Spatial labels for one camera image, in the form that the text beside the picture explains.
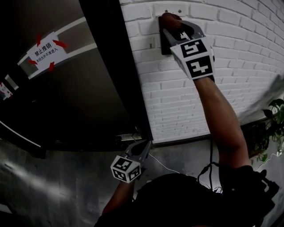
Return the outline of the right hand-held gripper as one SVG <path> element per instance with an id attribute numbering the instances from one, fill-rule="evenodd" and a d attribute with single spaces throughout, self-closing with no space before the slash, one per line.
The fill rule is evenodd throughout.
<path id="1" fill-rule="evenodd" d="M 198 38 L 177 45 L 173 35 L 163 29 L 163 33 L 171 46 L 174 59 L 187 77 L 197 80 L 203 77 L 213 77 L 215 73 L 213 51 L 202 29 L 189 21 L 181 21 L 182 29 L 189 38 Z"/>

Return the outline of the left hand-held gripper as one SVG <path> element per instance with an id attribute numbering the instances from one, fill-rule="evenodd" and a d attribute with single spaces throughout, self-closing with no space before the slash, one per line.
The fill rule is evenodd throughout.
<path id="1" fill-rule="evenodd" d="M 113 177 L 131 183 L 142 174 L 144 160 L 151 148 L 151 141 L 139 140 L 132 143 L 125 152 L 117 155 L 110 168 Z"/>

